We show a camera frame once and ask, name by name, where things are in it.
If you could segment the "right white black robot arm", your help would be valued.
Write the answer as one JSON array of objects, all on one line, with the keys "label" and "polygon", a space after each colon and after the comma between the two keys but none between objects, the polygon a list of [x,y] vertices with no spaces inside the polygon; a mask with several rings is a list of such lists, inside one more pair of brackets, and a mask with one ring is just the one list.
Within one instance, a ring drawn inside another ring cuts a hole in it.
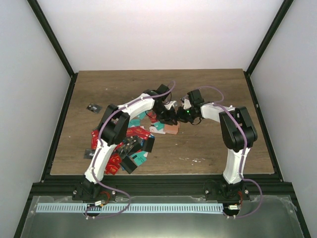
[{"label": "right white black robot arm", "polygon": [[211,119],[220,124],[222,139],[227,147],[227,160],[219,193],[230,200],[242,189],[245,161],[258,134],[246,107],[225,107],[219,102],[205,102],[198,89],[181,99],[177,119],[193,123],[195,119]]}]

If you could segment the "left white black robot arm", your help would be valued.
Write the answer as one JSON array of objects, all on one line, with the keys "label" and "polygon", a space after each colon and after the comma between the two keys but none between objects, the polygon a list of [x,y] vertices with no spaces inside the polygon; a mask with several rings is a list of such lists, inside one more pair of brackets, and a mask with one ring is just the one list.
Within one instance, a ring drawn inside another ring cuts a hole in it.
[{"label": "left white black robot arm", "polygon": [[178,124],[174,102],[164,103],[173,89],[174,86],[169,88],[162,84],[157,90],[146,90],[139,97],[123,105],[110,104],[107,107],[98,126],[96,151],[75,189],[77,196],[90,200],[100,197],[101,180],[104,177],[106,165],[116,146],[125,139],[131,119],[140,113],[152,110],[159,122],[168,125]]}]

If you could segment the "pink leather card holder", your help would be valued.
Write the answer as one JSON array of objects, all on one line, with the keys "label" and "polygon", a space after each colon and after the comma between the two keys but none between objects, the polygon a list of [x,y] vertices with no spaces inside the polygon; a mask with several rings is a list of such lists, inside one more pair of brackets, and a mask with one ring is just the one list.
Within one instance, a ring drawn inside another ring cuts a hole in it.
[{"label": "pink leather card holder", "polygon": [[164,132],[168,134],[177,134],[180,128],[180,123],[178,122],[177,125],[168,125],[164,126]]}]

